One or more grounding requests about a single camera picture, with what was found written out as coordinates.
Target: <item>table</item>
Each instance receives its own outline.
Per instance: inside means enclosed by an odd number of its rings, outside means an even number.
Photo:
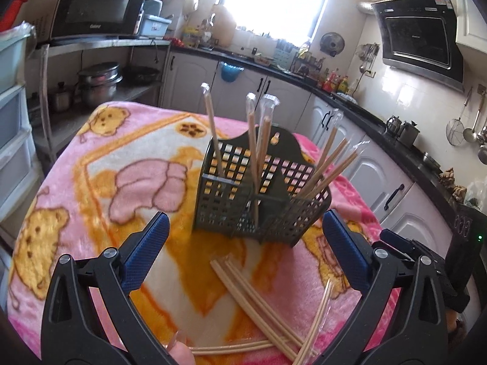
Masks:
[[[236,137],[247,124],[216,118],[220,137]],[[303,154],[318,149],[295,135]],[[260,331],[242,312],[210,267],[231,255],[271,306],[305,337],[332,279],[335,288],[326,323],[315,348],[323,350],[343,326],[360,293],[350,289],[317,222],[293,248],[229,239],[191,231],[201,163],[211,137],[206,116],[137,103],[100,106],[81,128],[41,186],[16,242],[9,282],[8,317],[40,356],[40,326],[50,275],[57,259],[98,256],[119,247],[157,212],[170,217],[171,231],[140,290],[131,299],[154,335],[167,343],[177,330],[189,344],[218,346],[260,340]],[[353,231],[375,241],[378,221],[343,177],[331,185],[332,207]],[[391,296],[369,347],[377,345],[390,319]],[[110,342],[121,346],[99,295],[94,302]],[[198,364],[287,363],[277,349],[246,354],[197,357]]]

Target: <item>utensil basket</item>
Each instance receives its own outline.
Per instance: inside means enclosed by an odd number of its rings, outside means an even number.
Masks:
[[[330,207],[328,187],[313,200],[293,197],[311,178],[315,167],[304,160],[298,141],[287,130],[273,125],[270,139],[257,194],[250,169],[248,133],[219,140],[226,178],[218,176],[210,140],[198,183],[193,229],[294,246]],[[257,227],[253,218],[255,200],[259,201]]]

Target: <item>chopstick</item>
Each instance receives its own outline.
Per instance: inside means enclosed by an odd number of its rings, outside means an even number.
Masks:
[[[232,277],[242,286],[244,292],[252,299],[260,311],[262,311],[282,332],[289,341],[301,347],[304,340],[272,309],[271,306],[261,297],[254,287],[245,279],[244,275],[231,260],[225,261],[225,266]]]
[[[248,124],[248,142],[250,148],[250,171],[252,173],[252,180],[254,181],[254,195],[257,195],[260,190],[259,179],[259,155],[257,154],[257,144],[255,140],[255,112],[251,112],[247,117]],[[254,225],[259,226],[259,201],[254,200]]]
[[[330,157],[323,163],[311,176],[311,178],[305,183],[305,185],[302,187],[302,189],[299,192],[299,197],[307,197],[307,195],[313,190],[315,187],[316,183],[320,180],[320,178],[323,176],[323,173],[326,171],[326,169],[335,161],[335,159],[338,157],[340,152],[345,148],[347,145],[348,140],[343,139],[342,142],[338,145],[338,147],[333,151],[333,153],[330,155]]]
[[[328,307],[328,302],[330,301],[332,289],[333,283],[331,282],[331,280],[328,280],[328,282],[326,283],[325,292],[323,292],[323,297],[321,299],[320,305],[318,306],[318,311],[316,312],[315,319],[311,324],[311,328],[308,331],[306,339],[304,339],[304,344],[301,346],[298,356],[296,356],[296,358],[294,359],[293,365],[301,365],[308,359],[311,348],[313,347],[313,344],[320,330],[320,323],[323,320],[326,308]]]
[[[325,147],[323,147],[323,150],[321,152],[320,160],[316,164],[316,168],[319,169],[320,166],[325,162],[326,157],[328,156],[328,152],[330,152],[330,149],[332,147],[333,141],[335,141],[335,137],[337,136],[338,129],[336,127],[332,128],[332,131],[330,133],[330,137],[328,137],[328,141],[325,144]]]
[[[352,152],[352,154],[345,159],[344,162],[339,164],[331,173],[330,175],[325,178],[318,186],[316,186],[309,195],[307,195],[308,200],[313,200],[318,193],[320,193],[323,189],[325,189],[330,183],[337,178],[343,171],[352,163],[355,158],[359,156],[356,151]]]
[[[239,354],[249,351],[269,349],[274,347],[270,340],[259,340],[257,342],[240,343],[237,345],[216,346],[216,347],[190,347],[195,356]]]
[[[265,117],[264,122],[262,123],[262,127],[259,128],[259,141],[258,141],[258,148],[257,148],[257,154],[259,156],[259,159],[257,164],[258,166],[257,178],[262,177],[265,157],[267,155],[267,147],[269,147],[269,141],[271,136],[271,127],[272,127],[271,119]]]
[[[284,340],[272,330],[272,328],[264,321],[259,313],[257,313],[257,311],[251,306],[249,301],[247,301],[245,296],[239,291],[237,286],[223,270],[220,263],[214,259],[210,262],[210,265],[215,273],[218,275],[218,278],[220,278],[223,285],[225,285],[228,292],[233,296],[235,301],[250,317],[254,324],[257,325],[257,327],[262,331],[267,339],[269,339],[279,350],[281,350],[281,352],[287,358],[289,358],[291,361],[294,361],[294,359],[296,358],[296,353],[294,352],[294,350],[291,349],[291,347],[289,347],[286,342],[284,342]]]
[[[217,171],[220,178],[225,178],[225,172],[223,171],[222,154],[220,153],[220,146],[218,144],[218,136],[216,135],[215,127],[215,113],[213,111],[213,101],[211,99],[210,87],[206,83],[201,84],[203,89],[203,98],[205,99],[206,113],[208,114],[208,120],[210,123],[211,136],[213,139],[213,148],[215,148],[215,155],[217,160]]]

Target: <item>red container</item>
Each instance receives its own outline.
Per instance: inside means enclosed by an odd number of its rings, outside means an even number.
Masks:
[[[0,20],[0,31],[9,30],[15,22],[15,18],[19,14],[20,7],[23,3],[28,0],[13,0],[10,7],[8,7],[7,12],[3,15],[2,20]]]

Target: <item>black countertop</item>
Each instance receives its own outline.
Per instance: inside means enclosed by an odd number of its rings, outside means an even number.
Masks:
[[[383,151],[406,173],[406,175],[417,183],[423,192],[436,206],[445,222],[454,229],[454,220],[457,214],[456,202],[452,199],[446,189],[438,182],[437,175],[432,173],[422,162],[421,152],[413,147],[408,149],[392,137],[385,135],[385,124],[375,115],[366,109],[342,99],[340,96],[323,91],[314,86],[304,83],[304,81],[293,75],[286,74],[281,70],[272,67],[264,67],[255,63],[250,58],[244,58],[231,52],[206,51],[194,48],[180,48],[171,46],[177,52],[197,55],[213,60],[220,60],[228,64],[237,64],[241,67],[250,68],[265,75],[284,80],[323,99],[334,108],[339,108],[343,114],[362,129],[365,134],[378,144]]]

